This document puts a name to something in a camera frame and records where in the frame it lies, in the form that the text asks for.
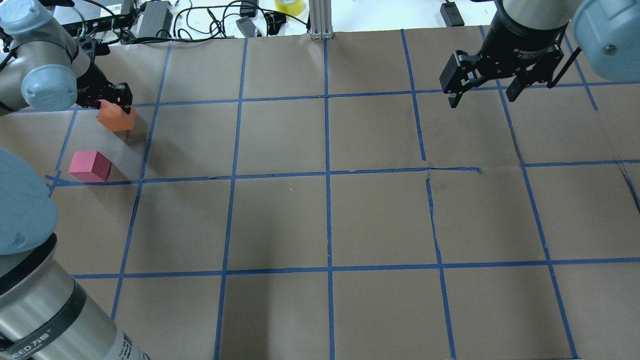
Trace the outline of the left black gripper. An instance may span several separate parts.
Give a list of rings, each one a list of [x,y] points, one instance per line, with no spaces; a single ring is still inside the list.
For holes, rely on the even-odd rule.
[[[89,58],[87,70],[77,78],[77,100],[75,104],[84,109],[101,109],[101,101],[119,106],[123,111],[130,111],[133,104],[133,93],[126,82],[114,84],[95,63],[96,57],[111,53],[109,45],[91,36],[76,39],[78,50]]]

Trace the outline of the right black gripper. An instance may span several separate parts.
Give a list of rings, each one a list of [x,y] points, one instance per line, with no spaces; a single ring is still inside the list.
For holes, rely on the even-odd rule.
[[[506,89],[509,102],[534,84],[554,88],[563,76],[554,76],[563,59],[562,35],[563,27],[533,29],[507,13],[496,13],[480,50],[471,55],[455,50],[439,76],[451,109],[459,105],[464,93],[492,80],[513,79]]]

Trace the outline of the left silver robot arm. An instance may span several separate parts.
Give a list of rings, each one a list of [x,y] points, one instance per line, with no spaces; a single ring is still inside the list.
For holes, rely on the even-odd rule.
[[[119,107],[132,114],[126,83],[114,84],[95,57],[50,12],[71,0],[3,0],[1,114],[27,107]],[[147,360],[55,260],[57,206],[41,176],[1,149],[1,358],[3,360]]]

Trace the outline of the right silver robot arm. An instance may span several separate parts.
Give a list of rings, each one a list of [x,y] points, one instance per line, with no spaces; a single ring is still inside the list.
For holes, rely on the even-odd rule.
[[[455,109],[464,93],[511,79],[514,102],[525,88],[554,88],[584,54],[592,70],[613,82],[639,80],[637,0],[496,0],[496,12],[475,54],[456,50],[439,76]]]

